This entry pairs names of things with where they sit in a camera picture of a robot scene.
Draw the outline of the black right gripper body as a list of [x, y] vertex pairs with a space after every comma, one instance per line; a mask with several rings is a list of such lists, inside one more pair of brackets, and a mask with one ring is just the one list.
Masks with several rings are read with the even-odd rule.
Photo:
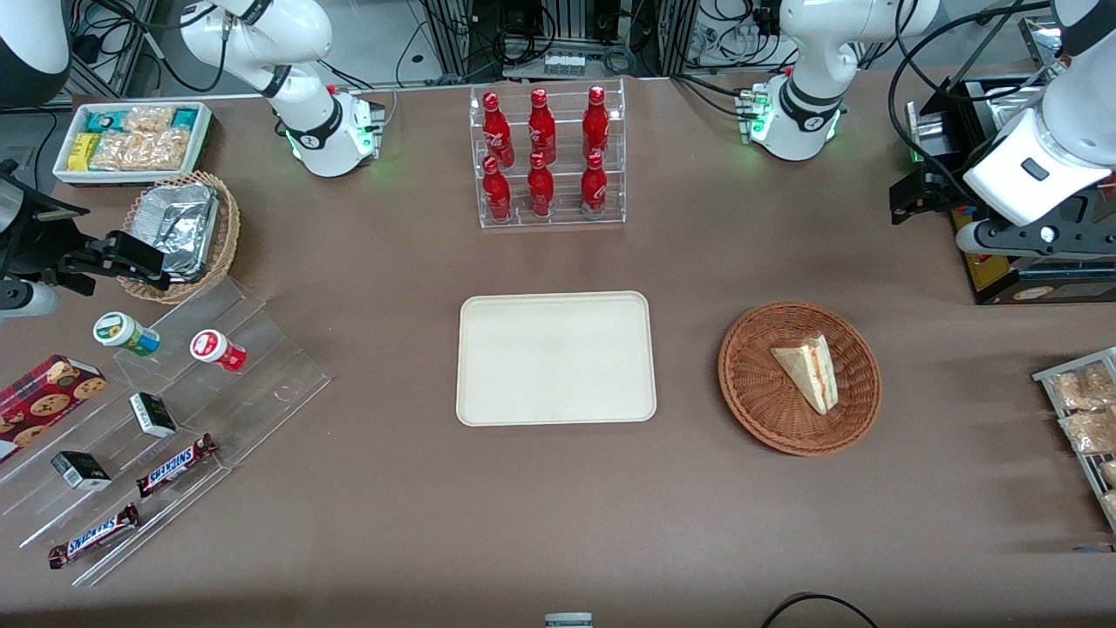
[[15, 176], [3, 161], [3, 280], [38, 282], [47, 273], [109, 276], [100, 253], [87, 245], [76, 218], [92, 210], [40, 194]]

